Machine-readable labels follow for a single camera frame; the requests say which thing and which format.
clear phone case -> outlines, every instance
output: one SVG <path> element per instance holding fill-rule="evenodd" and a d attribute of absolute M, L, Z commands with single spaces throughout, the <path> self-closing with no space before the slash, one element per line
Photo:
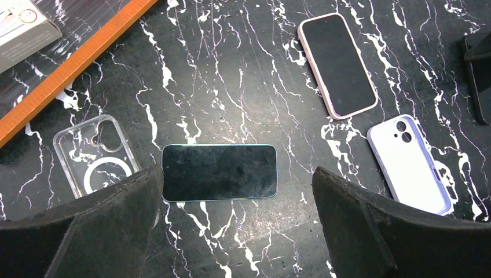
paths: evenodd
<path fill-rule="evenodd" d="M 400 115 L 376 125 L 367 137 L 396 201 L 439 215 L 453 211 L 413 117 Z"/>
<path fill-rule="evenodd" d="M 101 142 L 102 123 L 114 126 L 113 137 L 119 139 L 110 140 L 120 141 L 114 149 Z M 53 146 L 75 198 L 114 184 L 140 169 L 118 121 L 109 115 L 100 115 L 58 132 Z"/>

phone frame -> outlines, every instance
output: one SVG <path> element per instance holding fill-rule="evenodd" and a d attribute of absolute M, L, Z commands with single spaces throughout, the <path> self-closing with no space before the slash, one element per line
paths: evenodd
<path fill-rule="evenodd" d="M 310 50 L 310 47 L 309 47 L 309 43 L 307 42 L 306 38 L 305 38 L 305 34 L 303 33 L 303 25 L 304 23 L 307 23 L 309 21 L 314 21 L 314 20 L 318 20 L 318 19 L 323 19 L 325 17 L 329 17 L 329 16 L 340 16 L 341 19 L 343 20 L 344 24 L 345 24 L 345 27 L 348 31 L 348 34 L 350 35 L 350 38 L 351 38 L 351 42 L 353 44 L 353 46 L 355 47 L 356 49 L 356 52 L 358 54 L 358 58 L 360 59 L 360 62 L 361 62 L 361 65 L 363 66 L 363 69 L 365 70 L 365 74 L 367 76 L 367 79 L 370 83 L 370 87 L 372 88 L 372 93 L 373 95 L 375 96 L 375 102 L 373 104 L 371 104 L 370 106 L 368 107 L 365 107 L 363 109 L 360 109 L 358 111 L 354 111 L 352 113 L 349 113 L 348 115 L 339 115 L 335 110 L 334 110 L 334 107 L 332 105 L 332 102 L 331 102 L 331 98 L 329 97 L 329 92 L 327 90 L 327 87 L 325 86 L 325 83 L 319 73 L 319 69 L 317 68 L 317 63 L 314 59 L 314 57 L 312 56 L 311 54 L 311 50 Z M 327 111 L 329 112 L 329 115 L 336 119 L 336 120 L 343 120 L 343 119 L 347 119 L 351 116 L 354 116 L 356 114 L 359 114 L 359 113 L 362 113 L 362 112 L 365 112 L 369 109 L 372 109 L 373 107 L 375 107 L 377 105 L 377 103 L 379 102 L 379 96 L 375 93 L 375 87 L 373 86 L 373 82 L 372 82 L 372 79 L 370 78 L 370 76 L 368 75 L 368 71 L 367 71 L 367 67 L 365 66 L 365 63 L 363 62 L 363 59 L 361 58 L 361 55 L 360 55 L 360 49 L 356 46 L 356 43 L 354 41 L 354 38 L 353 38 L 353 35 L 351 34 L 351 31 L 350 31 L 350 28 L 348 27 L 348 24 L 346 23 L 346 20 L 345 20 L 345 17 L 343 17 L 340 13 L 328 13 L 328 14 L 325 14 L 325 15 L 322 15 L 322 16 L 317 16 L 317 17 L 313 17 L 311 19 L 306 19 L 304 21 L 302 21 L 300 23 L 300 25 L 298 26 L 298 29 L 297 29 L 297 34 L 298 34 L 298 38 L 300 39 L 300 42 L 303 46 L 303 49 L 305 51 L 305 54 L 307 56 L 307 60 L 309 61 L 309 64 L 310 64 L 310 67 L 312 68 L 312 72 L 314 73 L 314 77 L 317 81 L 317 86 L 322 94 L 322 97 L 323 97 L 323 100 L 324 100 L 324 104 L 326 105 L 327 107 Z"/>
<path fill-rule="evenodd" d="M 210 200 L 190 200 L 190 201 L 170 201 L 164 197 L 164 192 L 162 191 L 162 198 L 167 203 L 193 203 L 193 202 L 215 202 L 215 201 L 230 201 L 230 200 L 262 200 L 262 199 L 271 199 L 278 194 L 279 189 L 279 168 L 278 168 L 278 152 L 276 148 L 271 144 L 168 144 L 162 149 L 162 154 L 160 155 L 160 168 L 162 169 L 162 173 L 164 172 L 163 160 L 164 160 L 164 149 L 169 146 L 183 146 L 183 147 L 272 147 L 274 149 L 274 155 L 276 157 L 276 191 L 272 196 L 268 197 L 244 197 L 244 198 L 228 198 L 228 199 L 210 199 Z"/>
<path fill-rule="evenodd" d="M 461 46 L 462 46 L 464 52 L 469 51 L 469 49 L 471 49 L 473 46 L 473 45 L 469 44 L 469 41 L 468 41 L 469 39 L 472 40 L 472 42 L 475 44 L 475 41 L 479 42 L 482 38 L 485 37 L 485 36 L 482 36 L 482 38 L 479 38 L 479 37 L 475 38 L 475 36 L 479 36 L 479 33 L 471 34 L 471 35 L 472 35 L 472 37 L 470 37 L 470 38 L 468 36 L 465 36 L 463 38 Z M 481 103 L 481 101 L 479 99 L 479 95 L 481 93 L 489 90 L 489 88 L 485 89 L 484 91 L 479 92 L 478 85 L 476 83 L 476 79 L 474 76 L 475 65 L 473 62 L 474 61 L 465 61 L 465 64 L 467 67 L 468 84 L 470 87 L 472 99 L 474 100 L 476 120 L 482 125 L 491 125 L 491 117 L 489 117 L 489 115 L 486 114 L 486 112 L 484 112 L 486 110 L 486 105 Z"/>

transparent phone case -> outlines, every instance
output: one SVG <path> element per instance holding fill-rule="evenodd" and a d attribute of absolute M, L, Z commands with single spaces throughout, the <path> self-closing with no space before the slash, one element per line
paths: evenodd
<path fill-rule="evenodd" d="M 102 123 L 114 126 L 113 137 L 116 138 L 109 138 L 116 142 L 114 149 L 101 142 Z M 75 198 L 114 184 L 140 169 L 118 121 L 109 115 L 100 115 L 58 132 L 53 146 Z"/>

camera cutout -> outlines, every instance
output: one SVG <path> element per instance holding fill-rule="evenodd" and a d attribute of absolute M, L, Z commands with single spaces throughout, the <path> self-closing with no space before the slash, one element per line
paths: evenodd
<path fill-rule="evenodd" d="M 400 132 L 403 132 L 406 130 L 406 124 L 404 122 L 397 122 L 397 124 L 395 124 L 395 126 L 397 127 L 397 130 L 399 130 Z"/>
<path fill-rule="evenodd" d="M 102 147 L 107 152 L 117 152 L 121 149 L 122 142 L 114 123 L 103 120 L 97 124 L 97 134 L 92 137 L 91 144 Z"/>
<path fill-rule="evenodd" d="M 409 143 L 411 142 L 411 139 L 412 139 L 412 136 L 411 134 L 409 134 L 409 132 L 404 132 L 402 135 L 401 135 L 401 138 L 404 142 L 406 143 Z"/>

black stand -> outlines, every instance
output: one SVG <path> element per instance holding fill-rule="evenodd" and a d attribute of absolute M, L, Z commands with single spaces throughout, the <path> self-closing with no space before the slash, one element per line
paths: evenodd
<path fill-rule="evenodd" d="M 491 124 L 491 32 L 464 37 L 464 61 L 479 123 Z"/>
<path fill-rule="evenodd" d="M 489 277 L 489 224 L 408 207 L 322 167 L 312 186 L 338 278 Z"/>
<path fill-rule="evenodd" d="M 0 223 L 0 277 L 141 277 L 162 203 L 162 169 Z"/>

